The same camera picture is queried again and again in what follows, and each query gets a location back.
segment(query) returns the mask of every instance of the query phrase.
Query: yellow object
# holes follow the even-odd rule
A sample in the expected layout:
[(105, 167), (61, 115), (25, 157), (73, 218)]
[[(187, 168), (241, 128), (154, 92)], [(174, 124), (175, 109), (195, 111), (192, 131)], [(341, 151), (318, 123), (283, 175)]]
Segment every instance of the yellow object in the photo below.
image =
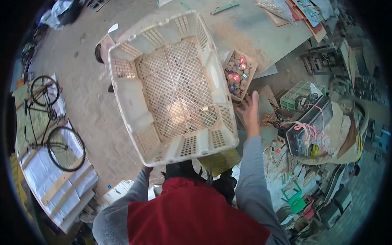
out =
[(200, 157), (198, 160), (205, 169), (209, 169), (211, 166), (212, 176), (216, 177), (237, 165), (241, 161), (241, 157), (236, 149), (230, 149), (210, 156)]
[(317, 157), (325, 155), (325, 151), (320, 150), (317, 145), (313, 145), (312, 151), (310, 152), (310, 157)]
[(357, 133), (356, 143), (357, 143), (357, 159), (356, 159), (356, 161), (358, 161), (361, 158), (362, 152), (363, 152), (362, 137), (361, 137), (361, 133), (359, 133), (359, 132)]
[(24, 176), (23, 176), (22, 169), (20, 168), (20, 165), (18, 163), (18, 159), (15, 156), (15, 154), (13, 154), (11, 156), (11, 166), (12, 166), (12, 174), (13, 174), (13, 178), (14, 178), (14, 184), (16, 187), (16, 193), (18, 195), (18, 198), (20, 199), (20, 202), (22, 203), (24, 211), (27, 213), (27, 216), (29, 217), (29, 219), (32, 220), (33, 218), (27, 212), (27, 208), (25, 206), (25, 202), (27, 200), (27, 194), (25, 193), (25, 191), (22, 187), (22, 181), (24, 180)]

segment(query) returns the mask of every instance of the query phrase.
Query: cardboard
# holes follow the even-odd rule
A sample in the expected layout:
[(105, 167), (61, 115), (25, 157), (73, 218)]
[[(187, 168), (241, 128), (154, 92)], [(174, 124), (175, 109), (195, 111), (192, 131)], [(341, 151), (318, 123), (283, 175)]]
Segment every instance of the cardboard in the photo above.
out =
[(351, 119), (350, 130), (348, 131), (348, 135), (346, 140), (344, 141), (342, 147), (340, 148), (338, 154), (336, 155), (336, 159), (339, 159), (343, 154), (346, 153), (354, 144), (357, 136), (356, 128), (355, 128), (355, 118), (354, 118), (354, 110), (351, 109), (348, 116)]

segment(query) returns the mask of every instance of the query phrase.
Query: white sheet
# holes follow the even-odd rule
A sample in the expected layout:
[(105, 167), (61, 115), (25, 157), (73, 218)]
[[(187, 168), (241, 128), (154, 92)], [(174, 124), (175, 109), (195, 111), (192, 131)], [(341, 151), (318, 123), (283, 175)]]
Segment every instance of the white sheet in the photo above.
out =
[[(61, 95), (58, 101), (53, 105), (58, 115), (65, 114), (64, 100)], [(72, 128), (70, 123), (66, 124), (66, 127)], [(61, 130), (65, 140), (68, 145), (76, 155), (76, 157), (82, 156), (82, 146), (76, 140), (76, 138), (69, 133), (69, 131)], [(22, 164), (27, 159), (26, 155), (22, 159)], [(44, 207), (47, 214), (52, 214), (52, 211), (56, 204), (60, 201), (64, 193), (71, 187), (78, 177), (91, 165), (88, 159), (85, 160), (83, 166), (77, 170), (56, 192), (53, 198), (49, 201), (48, 205), (45, 206), (41, 198), (44, 196), (47, 190), (54, 184), (58, 177), (64, 172), (58, 167), (56, 167), (49, 157), (47, 148), (41, 148), (35, 156), (30, 160), (29, 164), (26, 166), (24, 173), (26, 176), (26, 181), (31, 187), (31, 191), (35, 193), (38, 198), (38, 202)], [(69, 195), (68, 199), (61, 206), (59, 212), (52, 216), (54, 223), (59, 226), (64, 218), (72, 211), (72, 209), (79, 203), (80, 197), (96, 182), (98, 181), (98, 175), (95, 170), (91, 170), (90, 173), (82, 180), (82, 182), (76, 187), (76, 189)]]

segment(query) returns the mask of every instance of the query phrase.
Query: bicycle wheel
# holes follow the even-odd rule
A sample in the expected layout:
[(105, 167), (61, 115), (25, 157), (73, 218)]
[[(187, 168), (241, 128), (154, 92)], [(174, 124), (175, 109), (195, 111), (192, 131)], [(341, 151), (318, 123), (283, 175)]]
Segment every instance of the bicycle wheel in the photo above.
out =
[(34, 79), (30, 87), (30, 97), (37, 105), (51, 106), (60, 96), (60, 87), (56, 81), (49, 76), (39, 76)]
[(46, 142), (48, 154), (56, 167), (66, 172), (80, 169), (86, 157), (86, 149), (82, 138), (75, 130), (60, 126), (54, 128)]

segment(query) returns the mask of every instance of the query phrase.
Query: wooden stick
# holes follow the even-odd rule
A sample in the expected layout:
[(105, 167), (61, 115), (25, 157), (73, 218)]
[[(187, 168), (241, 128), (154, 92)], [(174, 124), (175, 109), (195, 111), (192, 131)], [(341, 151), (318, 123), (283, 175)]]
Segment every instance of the wooden stick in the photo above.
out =
[(60, 201), (54, 207), (51, 216), (56, 216), (56, 214), (60, 211), (60, 208), (64, 205), (64, 203), (68, 200), (69, 195), (75, 190), (75, 188), (80, 184), (80, 182), (88, 175), (88, 173), (93, 170), (93, 166), (90, 165), (84, 172), (79, 176), (79, 178), (71, 185), (71, 187), (64, 193), (64, 195), (60, 198)]
[(29, 162), (31, 161), (31, 159), (35, 156), (35, 154), (37, 154), (37, 152), (41, 149), (41, 147), (39, 147), (38, 149), (34, 149), (30, 152), (29, 156), (27, 157), (26, 161), (24, 161), (22, 163), (22, 170), (24, 170), (27, 165), (29, 164)]
[[(71, 168), (77, 167), (82, 161), (82, 157), (79, 157), (74, 161)], [(53, 198), (53, 196), (57, 193), (61, 186), (74, 174), (75, 172), (64, 172), (62, 173), (58, 179), (53, 183), (53, 185), (45, 192), (45, 195), (41, 198), (42, 203), (47, 206), (49, 201)]]

